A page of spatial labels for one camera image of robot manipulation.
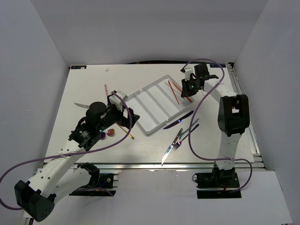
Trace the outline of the orange chopstick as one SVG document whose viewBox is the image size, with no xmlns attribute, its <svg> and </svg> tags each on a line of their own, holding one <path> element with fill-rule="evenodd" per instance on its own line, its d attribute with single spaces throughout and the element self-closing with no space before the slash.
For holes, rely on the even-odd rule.
<svg viewBox="0 0 300 225">
<path fill-rule="evenodd" d="M 181 92 L 182 92 L 182 88 L 181 87 L 179 87 L 176 83 L 174 83 L 173 82 L 173 85 L 175 86 L 175 87 L 177 87 L 177 89 L 180 89 L 181 90 Z"/>
<path fill-rule="evenodd" d="M 177 104 L 180 105 L 180 103 L 179 103 L 179 101 L 178 101 L 178 98 L 177 98 L 177 96 L 176 96 L 176 94 L 175 94 L 175 91 L 173 90 L 173 88 L 170 88 L 170 89 L 171 89 L 171 91 L 172 91 L 172 93 L 173 93 L 173 95 L 174 95 L 174 98 L 175 98 Z"/>
</svg>

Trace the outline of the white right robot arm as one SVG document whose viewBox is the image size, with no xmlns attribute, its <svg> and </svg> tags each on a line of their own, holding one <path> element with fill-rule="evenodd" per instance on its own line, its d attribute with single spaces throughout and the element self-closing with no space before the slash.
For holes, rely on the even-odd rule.
<svg viewBox="0 0 300 225">
<path fill-rule="evenodd" d="M 225 171 L 234 168 L 238 142 L 250 125 L 248 96 L 230 90 L 216 76 L 206 81 L 190 78 L 181 82 L 182 97 L 190 97 L 203 90 L 219 103 L 217 123 L 221 142 L 217 159 L 214 160 L 219 171 L 212 174 L 211 180 L 215 186 L 222 187 L 229 181 Z"/>
</svg>

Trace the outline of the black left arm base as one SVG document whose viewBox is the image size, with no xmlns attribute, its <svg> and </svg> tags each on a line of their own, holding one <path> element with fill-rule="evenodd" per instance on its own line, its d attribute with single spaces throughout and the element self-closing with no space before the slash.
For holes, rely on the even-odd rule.
<svg viewBox="0 0 300 225">
<path fill-rule="evenodd" d="M 79 187 L 69 194 L 69 196 L 92 196 L 92 197 L 113 197 L 116 194 L 117 184 L 115 183 L 117 174 L 101 173 L 93 164 L 78 165 L 77 169 L 85 169 L 90 175 L 88 184 Z"/>
</svg>

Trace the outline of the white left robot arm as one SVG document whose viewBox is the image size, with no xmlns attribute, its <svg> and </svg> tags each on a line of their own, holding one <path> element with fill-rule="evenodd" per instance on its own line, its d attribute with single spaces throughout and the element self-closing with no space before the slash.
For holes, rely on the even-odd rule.
<svg viewBox="0 0 300 225">
<path fill-rule="evenodd" d="M 63 178 L 64 174 L 88 152 L 100 139 L 101 133 L 117 123 L 130 128 L 140 116 L 129 109 L 124 117 L 125 107 L 112 103 L 92 103 L 85 117 L 78 124 L 59 151 L 59 157 L 49 161 L 40 172 L 27 182 L 18 181 L 15 185 L 17 204 L 34 220 L 41 222 L 53 211 L 55 204 L 64 196 L 76 189 L 87 186 L 99 186 L 99 169 L 91 163 L 84 163 L 71 175 Z"/>
</svg>

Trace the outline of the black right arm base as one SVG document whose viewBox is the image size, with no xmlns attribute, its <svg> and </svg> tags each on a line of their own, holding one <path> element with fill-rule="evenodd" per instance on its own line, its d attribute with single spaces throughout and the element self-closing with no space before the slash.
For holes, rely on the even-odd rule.
<svg viewBox="0 0 300 225">
<path fill-rule="evenodd" d="M 239 199 L 240 183 L 234 168 L 220 170 L 216 165 L 211 172 L 199 172 L 192 176 L 197 187 L 198 199 Z"/>
</svg>

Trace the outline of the gold fork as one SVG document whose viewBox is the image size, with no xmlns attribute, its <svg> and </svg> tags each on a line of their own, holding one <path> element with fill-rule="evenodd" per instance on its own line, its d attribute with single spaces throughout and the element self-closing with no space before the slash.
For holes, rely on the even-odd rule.
<svg viewBox="0 0 300 225">
<path fill-rule="evenodd" d="M 127 131 L 127 130 L 125 130 L 121 125 L 119 125 L 119 124 L 116 124 L 121 130 L 123 130 L 126 134 L 128 134 L 128 136 L 132 139 L 132 140 L 134 140 L 135 138 Z"/>
</svg>

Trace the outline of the white divided cutlery tray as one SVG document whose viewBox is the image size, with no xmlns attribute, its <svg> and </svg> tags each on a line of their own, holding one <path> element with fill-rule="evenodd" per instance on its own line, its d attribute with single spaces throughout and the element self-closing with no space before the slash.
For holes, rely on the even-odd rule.
<svg viewBox="0 0 300 225">
<path fill-rule="evenodd" d="M 134 110 L 135 114 L 140 115 L 137 124 L 146 135 L 150 135 L 157 129 L 165 126 L 169 121 L 185 112 L 194 102 L 190 103 L 175 92 L 180 105 L 177 104 L 174 95 L 165 82 L 170 80 L 178 84 L 171 76 L 165 75 L 156 81 L 146 85 L 142 89 L 130 94 L 126 100 L 128 107 Z"/>
</svg>

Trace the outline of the iridescent blue knife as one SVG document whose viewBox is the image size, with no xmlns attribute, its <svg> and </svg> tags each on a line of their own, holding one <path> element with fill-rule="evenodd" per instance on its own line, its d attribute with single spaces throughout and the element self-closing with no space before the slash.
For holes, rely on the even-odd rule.
<svg viewBox="0 0 300 225">
<path fill-rule="evenodd" d="M 182 120 L 184 120 L 184 119 L 188 118 L 189 116 L 191 116 L 193 113 L 194 113 L 194 111 L 190 111 L 189 113 L 187 113 L 184 116 L 180 117 L 179 119 L 177 119 L 176 121 L 174 121 L 171 124 L 167 125 L 163 129 L 169 129 L 169 128 L 172 128 L 172 127 L 176 126 L 177 124 L 181 123 Z"/>
</svg>

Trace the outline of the right blue table sticker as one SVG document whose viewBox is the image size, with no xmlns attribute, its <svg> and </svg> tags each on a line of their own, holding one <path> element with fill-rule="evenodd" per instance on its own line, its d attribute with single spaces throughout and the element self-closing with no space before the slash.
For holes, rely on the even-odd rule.
<svg viewBox="0 0 300 225">
<path fill-rule="evenodd" d="M 211 68 L 220 68 L 220 67 L 226 68 L 226 65 L 225 65 L 225 64 L 213 64 L 213 63 L 211 63 L 211 64 L 209 64 L 209 66 L 210 66 Z"/>
</svg>

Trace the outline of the blue table sticker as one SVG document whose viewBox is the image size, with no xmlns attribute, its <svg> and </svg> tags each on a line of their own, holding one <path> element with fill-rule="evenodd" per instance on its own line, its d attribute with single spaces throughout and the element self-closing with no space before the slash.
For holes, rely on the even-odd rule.
<svg viewBox="0 0 300 225">
<path fill-rule="evenodd" d="M 220 68 L 220 67 L 226 68 L 226 65 L 225 65 L 225 64 L 213 64 L 213 63 L 211 63 L 211 64 L 209 64 L 209 66 L 210 66 L 211 68 Z"/>
<path fill-rule="evenodd" d="M 86 65 L 72 65 L 70 69 L 86 69 Z"/>
</svg>

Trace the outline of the iridescent purple spoon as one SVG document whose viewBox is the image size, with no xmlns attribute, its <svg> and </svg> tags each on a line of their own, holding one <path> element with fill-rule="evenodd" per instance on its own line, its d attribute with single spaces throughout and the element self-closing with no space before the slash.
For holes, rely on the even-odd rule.
<svg viewBox="0 0 300 225">
<path fill-rule="evenodd" d="M 106 133 L 105 133 L 105 132 L 101 132 L 101 133 L 100 133 L 100 139 L 104 139 L 105 136 L 106 136 Z"/>
</svg>

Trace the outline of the iridescent purple fork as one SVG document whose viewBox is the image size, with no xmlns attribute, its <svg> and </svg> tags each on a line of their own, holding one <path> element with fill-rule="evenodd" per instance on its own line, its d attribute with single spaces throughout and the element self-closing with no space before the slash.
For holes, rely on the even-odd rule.
<svg viewBox="0 0 300 225">
<path fill-rule="evenodd" d="M 197 129 L 199 127 L 199 124 L 196 124 L 192 129 L 191 129 L 191 132 L 193 132 L 195 129 Z M 176 142 L 176 144 L 174 145 L 174 149 L 178 149 L 182 142 L 188 137 L 188 135 L 185 135 L 182 139 L 180 139 L 178 142 Z"/>
</svg>

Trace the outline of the left blue table sticker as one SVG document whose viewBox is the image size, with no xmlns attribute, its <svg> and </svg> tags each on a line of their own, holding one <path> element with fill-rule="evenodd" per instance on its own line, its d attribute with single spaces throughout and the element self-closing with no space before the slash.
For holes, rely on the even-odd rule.
<svg viewBox="0 0 300 225">
<path fill-rule="evenodd" d="M 86 65 L 72 65 L 70 69 L 86 69 Z"/>
</svg>

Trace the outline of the iridescent blue-handled spoon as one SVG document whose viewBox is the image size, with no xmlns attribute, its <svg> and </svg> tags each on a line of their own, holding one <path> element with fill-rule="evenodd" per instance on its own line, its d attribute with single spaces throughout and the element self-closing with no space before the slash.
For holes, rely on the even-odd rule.
<svg viewBox="0 0 300 225">
<path fill-rule="evenodd" d="M 111 129 L 109 129 L 109 130 L 106 131 L 106 134 L 108 136 L 114 136 L 114 133 L 115 133 L 115 130 L 113 128 L 111 128 Z"/>
</svg>

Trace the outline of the pink-handled steel spoon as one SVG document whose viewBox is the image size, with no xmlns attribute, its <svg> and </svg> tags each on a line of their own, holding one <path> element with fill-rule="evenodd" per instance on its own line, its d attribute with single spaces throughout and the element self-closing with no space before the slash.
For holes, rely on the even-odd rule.
<svg viewBox="0 0 300 225">
<path fill-rule="evenodd" d="M 106 84 L 105 84 L 105 94 L 106 94 L 106 96 L 109 95 L 109 93 L 108 93 L 108 88 L 107 88 L 107 85 L 106 85 Z"/>
</svg>

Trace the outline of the green-handled steel knife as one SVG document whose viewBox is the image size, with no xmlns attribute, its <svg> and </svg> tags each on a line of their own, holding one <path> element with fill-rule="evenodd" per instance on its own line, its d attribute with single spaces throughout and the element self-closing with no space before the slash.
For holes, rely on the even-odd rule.
<svg viewBox="0 0 300 225">
<path fill-rule="evenodd" d="M 89 109 L 90 106 L 89 105 L 84 105 L 84 104 L 80 104 L 80 103 L 74 103 L 76 106 L 81 107 L 81 108 L 86 108 Z"/>
</svg>

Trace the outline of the aluminium table rail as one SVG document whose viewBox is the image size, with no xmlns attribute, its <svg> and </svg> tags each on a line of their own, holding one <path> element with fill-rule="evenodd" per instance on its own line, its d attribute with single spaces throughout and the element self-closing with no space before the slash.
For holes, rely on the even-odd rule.
<svg viewBox="0 0 300 225">
<path fill-rule="evenodd" d="M 199 163 L 199 164 L 95 164 L 99 169 L 106 170 L 125 170 L 125 169 L 142 169 L 142 170 L 160 170 L 160 169 L 174 169 L 174 170 L 190 170 L 190 169 L 212 169 L 213 163 Z M 250 168 L 246 162 L 235 163 L 236 169 Z M 253 169 L 264 169 L 263 162 L 252 163 Z"/>
</svg>

